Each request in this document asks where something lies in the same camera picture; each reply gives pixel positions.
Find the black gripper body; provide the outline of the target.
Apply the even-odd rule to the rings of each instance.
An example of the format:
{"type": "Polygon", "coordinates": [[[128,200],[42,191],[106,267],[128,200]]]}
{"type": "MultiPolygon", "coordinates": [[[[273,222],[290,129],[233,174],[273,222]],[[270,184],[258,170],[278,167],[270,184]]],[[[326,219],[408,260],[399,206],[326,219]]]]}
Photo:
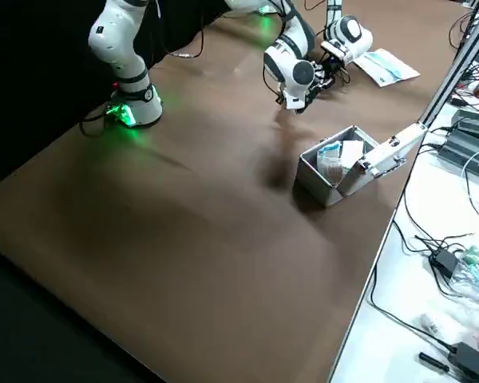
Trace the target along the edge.
{"type": "Polygon", "coordinates": [[[321,66],[325,78],[335,79],[338,77],[341,81],[349,81],[350,74],[346,71],[344,64],[331,53],[325,52],[321,59],[321,66]]]}
{"type": "Polygon", "coordinates": [[[318,62],[309,59],[304,59],[303,62],[307,64],[308,72],[304,91],[304,107],[307,108],[326,88],[328,76],[326,70],[318,62]]]}

